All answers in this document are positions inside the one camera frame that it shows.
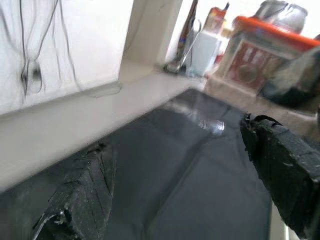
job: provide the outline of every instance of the metal pot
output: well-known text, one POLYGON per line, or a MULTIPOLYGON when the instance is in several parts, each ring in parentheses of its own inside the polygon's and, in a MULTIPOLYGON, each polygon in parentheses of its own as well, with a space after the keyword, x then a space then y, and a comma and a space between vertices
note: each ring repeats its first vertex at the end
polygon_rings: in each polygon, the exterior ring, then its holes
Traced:
POLYGON ((286 1, 267 0, 253 16, 266 23, 300 34, 305 25, 308 11, 286 1))

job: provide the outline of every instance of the black object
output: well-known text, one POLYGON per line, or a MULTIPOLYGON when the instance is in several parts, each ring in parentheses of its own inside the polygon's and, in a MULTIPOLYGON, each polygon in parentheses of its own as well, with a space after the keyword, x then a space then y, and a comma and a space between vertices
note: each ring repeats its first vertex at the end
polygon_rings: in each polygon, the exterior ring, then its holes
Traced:
POLYGON ((35 227, 34 240, 101 240, 112 207, 116 160, 103 144, 72 163, 35 227))
POLYGON ((320 153, 271 117, 247 114, 240 125, 249 158, 284 222, 301 238, 319 239, 320 153))
MULTIPOLYGON (((244 113, 194 89, 174 100, 207 120, 223 122, 222 134, 159 107, 99 140, 117 153, 103 239, 268 240, 271 199, 245 151, 239 128, 244 113)), ((75 159, 88 151, 0 195, 2 239, 30 239, 28 231, 48 209, 48 199, 75 159)), ((68 229, 75 236, 76 228, 68 229)))
POLYGON ((296 87, 290 87, 286 90, 279 90, 271 82, 266 82, 260 90, 260 94, 266 99, 289 108, 297 107, 299 104, 314 97, 311 92, 303 91, 296 87))
POLYGON ((228 10, 229 6, 230 6, 230 3, 229 3, 229 2, 227 2, 227 3, 226 3, 226 5, 225 5, 225 7, 224 7, 224 9, 223 9, 223 11, 225 11, 225 12, 226 12, 226 11, 228 10))

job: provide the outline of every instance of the black cable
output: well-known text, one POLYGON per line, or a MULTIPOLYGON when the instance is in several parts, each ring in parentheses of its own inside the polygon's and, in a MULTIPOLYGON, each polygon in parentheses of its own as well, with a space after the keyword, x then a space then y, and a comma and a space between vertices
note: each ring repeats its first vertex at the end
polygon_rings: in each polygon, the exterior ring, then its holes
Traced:
POLYGON ((29 45, 29 40, 30 40, 30 37, 31 37, 31 34, 34 30, 34 27, 35 27, 35 24, 36 24, 36 19, 37 19, 37 1, 36 0, 33 0, 33 5, 34 5, 34 8, 33 8, 33 20, 32 20, 32 24, 31 24, 31 29, 30 29, 30 33, 29 33, 29 36, 28 36, 28 39, 26 40, 26 49, 28 49, 28 45, 29 45))
POLYGON ((76 69, 75 69, 74 60, 71 57, 71 53, 70 53, 69 37, 68 37, 67 26, 66 26, 66 22, 65 22, 64 11, 63 11, 61 0, 59 0, 59 7, 60 7, 60 19, 61 19, 63 34, 64 34, 65 42, 66 42, 66 51, 67 51, 68 60, 69 60, 70 65, 71 65, 72 75, 73 75, 75 84, 82 91, 82 87, 78 83, 78 78, 77 78, 77 75, 76 75, 76 69))
POLYGON ((45 31, 44 31, 44 35, 43 35, 43 37, 42 37, 42 39, 41 39, 41 42, 40 42, 39 51, 38 51, 38 53, 36 54, 36 57, 34 58, 34 60, 38 59, 38 57, 39 57, 39 55, 40 55, 40 52, 41 52, 41 49, 42 49, 42 45, 44 44, 44 41, 45 41, 45 38, 46 38, 46 36, 47 36, 48 30, 49 30, 50 25, 51 25, 51 23, 52 23, 52 20, 53 20, 53 18, 54 18, 55 11, 56 11, 56 8, 57 8, 57 5, 58 5, 58 1, 59 1, 59 0, 56 0, 55 3, 54 3, 53 10, 52 10, 51 15, 50 15, 49 23, 48 23, 48 25, 47 25, 47 27, 46 27, 46 29, 45 29, 45 31))
POLYGON ((38 62, 35 62, 35 63, 36 63, 36 66, 32 70, 32 77, 31 77, 32 82, 30 82, 30 84, 29 84, 29 86, 30 86, 29 90, 34 94, 38 94, 41 91, 41 89, 43 87, 45 87, 45 83, 42 79, 40 65, 38 62), (39 84, 40 84, 39 88, 36 91, 34 91, 34 89, 32 89, 32 87, 31 87, 35 82, 39 82, 39 84))
POLYGON ((140 24, 141 24, 142 18, 143 18, 143 16, 144 16, 145 11, 146 11, 146 8, 147 8, 147 4, 144 4, 143 10, 142 10, 141 15, 140 15, 140 17, 139 17, 139 20, 138 20, 138 22, 137 22, 135 31, 133 32, 133 36, 132 36, 132 38, 131 38, 131 41, 130 41, 130 43, 127 45, 127 47, 123 50, 123 53, 124 53, 124 54, 129 50, 129 48, 131 47, 132 43, 134 42, 134 40, 135 40, 135 38, 136 38, 137 32, 138 32, 138 30, 139 30, 139 26, 140 26, 140 24))
POLYGON ((62 77, 61 77, 61 68, 60 68, 60 61, 59 61, 59 55, 58 55, 58 49, 56 45, 56 35, 55 35, 55 30, 56 30, 56 21, 54 20, 52 23, 52 41, 53 41, 53 47, 55 50, 55 57, 56 57, 56 64, 58 65, 58 72, 59 72, 59 80, 60 80, 60 86, 62 86, 62 77))
POLYGON ((26 71, 26 49, 25 49, 25 28, 24 28, 24 20, 23 20, 23 13, 22 13, 22 0, 19 0, 19 12, 20 12, 20 24, 21 24, 21 40, 22 40, 22 54, 23 54, 23 67, 20 74, 20 80, 22 83, 22 88, 24 95, 27 94, 27 87, 28 87, 28 69, 26 71))

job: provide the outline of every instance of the white container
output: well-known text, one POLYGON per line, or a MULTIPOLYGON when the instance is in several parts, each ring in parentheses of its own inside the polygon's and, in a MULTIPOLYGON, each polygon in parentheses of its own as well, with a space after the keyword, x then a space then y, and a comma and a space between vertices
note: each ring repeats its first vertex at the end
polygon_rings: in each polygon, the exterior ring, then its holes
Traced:
POLYGON ((200 32, 190 56, 192 72, 198 76, 204 76, 214 64, 220 44, 220 36, 207 31, 200 32))

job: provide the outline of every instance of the white countertop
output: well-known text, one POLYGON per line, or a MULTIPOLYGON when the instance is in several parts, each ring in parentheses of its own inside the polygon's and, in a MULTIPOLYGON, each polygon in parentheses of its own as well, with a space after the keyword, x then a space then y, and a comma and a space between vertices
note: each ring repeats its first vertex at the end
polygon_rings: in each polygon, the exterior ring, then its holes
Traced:
POLYGON ((0 192, 183 92, 194 81, 151 73, 115 95, 79 93, 0 118, 0 192))

